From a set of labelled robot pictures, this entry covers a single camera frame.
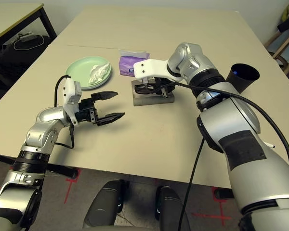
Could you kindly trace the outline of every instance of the black cable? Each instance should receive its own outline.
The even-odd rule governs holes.
[[[71,78],[69,75],[65,75],[65,76],[61,76],[59,78],[59,80],[56,83],[56,86],[54,88],[54,107],[57,107],[57,94],[58,94],[58,87],[60,82],[64,79],[64,78]],[[55,143],[57,145],[61,145],[63,147],[69,148],[69,149],[73,149],[75,146],[75,141],[74,141],[74,125],[71,123],[71,125],[69,126],[69,134],[71,136],[71,141],[72,141],[72,146],[68,146],[64,143]]]
[[[182,207],[182,210],[181,210],[181,215],[180,215],[180,220],[179,220],[178,231],[181,230],[182,220],[183,220],[183,217],[184,217],[184,212],[185,212],[185,207],[186,207],[186,204],[187,204],[187,199],[188,199],[189,191],[191,190],[192,181],[193,181],[193,178],[194,178],[194,173],[195,173],[195,170],[196,170],[196,166],[197,166],[197,163],[198,163],[198,159],[199,159],[199,157],[200,157],[200,153],[201,153],[201,149],[202,149],[202,147],[203,147],[203,143],[204,143],[204,138],[202,138],[202,141],[201,141],[201,144],[200,144],[200,147],[199,147],[199,149],[198,149],[197,156],[196,156],[196,160],[195,160],[195,163],[194,163],[194,167],[193,167],[193,170],[192,170],[192,175],[191,175],[191,178],[189,179],[188,187],[187,187],[186,194],[185,194],[185,198],[184,198],[183,207]]]
[[[68,146],[67,144],[57,143],[57,142],[56,142],[55,144],[61,145],[61,146],[63,146],[63,147],[69,148],[69,149],[73,149],[74,146],[75,146],[75,141],[74,141],[74,125],[73,125],[73,124],[71,124],[71,125],[69,126],[69,134],[70,134],[70,136],[71,136],[72,146]]]
[[[54,107],[57,107],[58,87],[59,87],[60,82],[61,82],[62,79],[64,79],[64,78],[71,78],[71,76],[69,76],[69,75],[61,76],[61,77],[59,78],[59,80],[57,81],[56,86],[54,87]]]
[[[288,156],[288,161],[289,161],[289,144],[285,138],[285,136],[283,135],[283,133],[281,132],[281,130],[278,128],[278,126],[276,125],[276,123],[273,121],[273,119],[257,104],[255,104],[253,101],[244,98],[243,96],[237,95],[237,94],[233,94],[230,92],[226,92],[223,90],[217,90],[217,89],[211,89],[211,88],[203,88],[203,87],[194,87],[194,86],[189,86],[186,84],[182,84],[179,82],[174,82],[173,84],[178,85],[178,86],[182,86],[185,88],[189,88],[189,89],[195,89],[195,90],[207,90],[207,91],[213,91],[213,92],[217,92],[229,97],[233,97],[233,98],[237,98],[240,99],[246,103],[248,103],[249,105],[251,105],[252,107],[254,107],[258,112],[261,113],[261,115],[263,115],[263,117],[268,121],[268,123],[272,126],[272,128],[275,130],[275,132],[277,133],[278,137],[280,138],[280,140],[282,141],[286,152],[287,152],[287,156]]]
[[[120,214],[117,214],[117,216],[121,217],[122,219],[125,219],[128,223],[130,223],[132,226],[134,226],[133,223],[131,223],[129,220],[127,220],[125,217],[121,216]]]

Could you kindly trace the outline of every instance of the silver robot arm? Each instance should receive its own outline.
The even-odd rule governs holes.
[[[180,44],[170,59],[134,65],[135,77],[171,81],[238,94],[196,44]],[[197,126],[212,149],[225,153],[229,179],[243,215],[241,230],[289,231],[289,165],[259,138],[260,124],[243,101],[192,90],[201,110]]]
[[[0,188],[0,231],[24,231],[33,224],[42,197],[42,185],[50,154],[59,132],[64,127],[76,127],[82,121],[98,126],[121,118],[124,113],[111,113],[99,118],[94,103],[116,96],[103,91],[81,100],[79,82],[66,77],[63,106],[41,111],[30,128],[11,170]]]

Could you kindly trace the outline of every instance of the floor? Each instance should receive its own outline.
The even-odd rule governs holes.
[[[9,165],[0,162],[0,185]],[[183,200],[187,184],[119,173],[80,169],[77,180],[47,172],[39,213],[30,231],[76,231],[82,228],[84,217],[102,186],[113,179],[130,181],[130,192],[121,216],[138,227],[159,230],[154,217],[156,188],[169,185]],[[186,212],[192,231],[237,231],[241,214],[234,200],[213,199],[212,187],[192,185]],[[117,216],[116,225],[128,225]]]

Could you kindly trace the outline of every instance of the table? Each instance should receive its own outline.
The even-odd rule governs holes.
[[[260,105],[278,124],[289,142],[289,81],[238,13],[187,9],[189,13],[185,14],[184,10],[179,10],[179,19],[193,12],[197,22],[200,20],[199,17],[207,15],[208,20],[202,20],[207,26],[200,25],[197,30],[183,26],[180,33],[174,34],[175,38],[170,40],[165,40],[162,36],[155,37],[154,41],[150,41],[152,46],[147,38],[140,39],[138,35],[133,35],[129,43],[121,39],[126,36],[126,31],[119,31],[116,28],[120,27],[124,20],[128,25],[131,24],[130,20],[122,19],[130,16],[121,14],[122,18],[117,21],[112,18],[112,24],[108,27],[115,32],[117,41],[111,39],[102,42],[103,35],[97,33],[95,37],[91,37],[93,45],[89,46],[85,40],[90,37],[91,30],[76,30],[75,22],[82,20],[85,23],[90,19],[85,17],[98,15],[102,10],[111,11],[112,8],[117,7],[86,7],[85,14],[81,13],[48,46],[1,99],[1,155],[14,157],[18,155],[25,135],[34,124],[38,112],[52,106],[55,83],[64,75],[68,66],[81,57],[98,55],[111,62],[112,77],[101,88],[84,91],[82,98],[88,98],[93,92],[117,91],[118,96],[106,101],[97,101],[96,107],[101,116],[112,112],[126,114],[118,121],[101,127],[82,123],[80,127],[75,128],[75,149],[68,150],[56,146],[50,163],[188,182],[202,138],[196,125],[199,111],[192,93],[188,89],[177,87],[173,92],[174,103],[133,107],[131,95],[133,78],[121,76],[118,69],[118,48],[132,49],[140,44],[140,49],[146,49],[152,58],[167,59],[182,41],[200,44],[204,53],[224,77],[235,63],[254,66],[261,77],[242,95]],[[142,8],[138,11],[134,7],[121,9],[123,11],[130,9],[137,18],[142,12]],[[151,9],[158,12],[161,20],[157,22],[154,17],[146,17],[146,24],[166,25],[166,22],[171,20],[169,11],[174,11],[173,8]],[[75,33],[81,34],[73,36],[71,28],[76,30]],[[97,47],[96,41],[101,42],[100,47]],[[270,125],[259,114],[257,115],[261,123],[261,138],[275,144],[276,152],[287,160],[278,136]],[[70,142],[68,129],[61,131],[58,141]],[[224,154],[210,149],[205,144],[193,183],[230,188]]]
[[[7,40],[37,18],[42,21],[51,40],[57,37],[43,6],[43,3],[0,3],[0,50]],[[2,80],[0,86],[7,87]]]

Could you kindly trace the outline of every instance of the black cup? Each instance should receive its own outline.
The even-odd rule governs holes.
[[[259,72],[247,64],[234,64],[226,79],[241,94],[252,82],[259,79]]]

